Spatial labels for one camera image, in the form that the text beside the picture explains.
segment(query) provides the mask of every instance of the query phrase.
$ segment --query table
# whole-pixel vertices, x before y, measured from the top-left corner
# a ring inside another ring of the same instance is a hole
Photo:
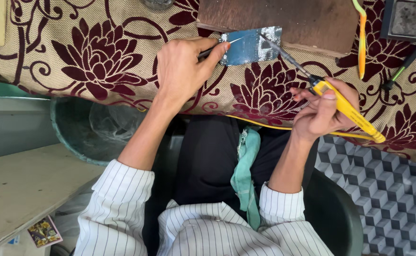
[[[363,4],[367,56],[362,80],[357,71],[358,35],[351,53],[342,58],[286,50],[309,72],[342,79],[358,90],[361,113],[387,138],[383,144],[349,141],[416,162],[416,61],[391,91],[380,88],[414,45],[380,39],[384,1]],[[198,0],[176,0],[165,11],[151,11],[140,0],[35,0],[21,7],[8,2],[0,74],[31,94],[148,109],[159,88],[156,53],[161,45],[174,38],[219,36],[196,27],[198,7]],[[306,103],[293,102],[289,88],[305,86],[305,78],[280,58],[217,66],[181,112],[229,114],[290,127]],[[345,132],[362,133],[358,128]]]

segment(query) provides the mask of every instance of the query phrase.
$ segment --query cube pattern tile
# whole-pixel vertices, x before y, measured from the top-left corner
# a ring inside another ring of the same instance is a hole
[[[416,163],[340,137],[320,138],[315,167],[352,198],[363,254],[416,255]]]

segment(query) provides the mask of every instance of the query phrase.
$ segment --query green tool handle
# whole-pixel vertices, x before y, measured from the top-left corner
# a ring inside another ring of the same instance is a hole
[[[404,63],[401,65],[401,67],[399,67],[398,71],[395,73],[395,75],[388,80],[385,84],[382,85],[382,88],[384,90],[391,90],[393,87],[393,84],[395,83],[396,79],[398,78],[398,76],[406,69],[410,66],[410,64],[415,61],[416,59],[416,47],[415,50],[413,51],[413,53],[409,56],[407,56],[404,60]]]

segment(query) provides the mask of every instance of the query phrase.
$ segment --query shirt cuff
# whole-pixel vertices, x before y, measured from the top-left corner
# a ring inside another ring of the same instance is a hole
[[[110,201],[146,201],[151,193],[154,172],[138,170],[112,160],[92,189]]]
[[[268,182],[260,193],[260,210],[268,215],[283,219],[296,219],[303,215],[303,188],[295,194],[285,194],[268,188]]]

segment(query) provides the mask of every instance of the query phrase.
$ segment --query hand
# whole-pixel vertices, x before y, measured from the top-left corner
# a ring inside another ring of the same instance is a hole
[[[345,82],[325,77],[349,102],[360,111],[358,92]],[[314,142],[318,137],[339,129],[351,128],[355,123],[336,110],[336,96],[333,90],[327,90],[322,96],[314,96],[308,89],[291,88],[294,101],[307,99],[310,104],[295,117],[292,133],[298,138]]]
[[[159,90],[156,98],[166,108],[179,111],[203,83],[230,48],[230,43],[218,44],[205,59],[197,59],[200,52],[217,44],[216,38],[194,37],[174,39],[164,44],[157,53]]]

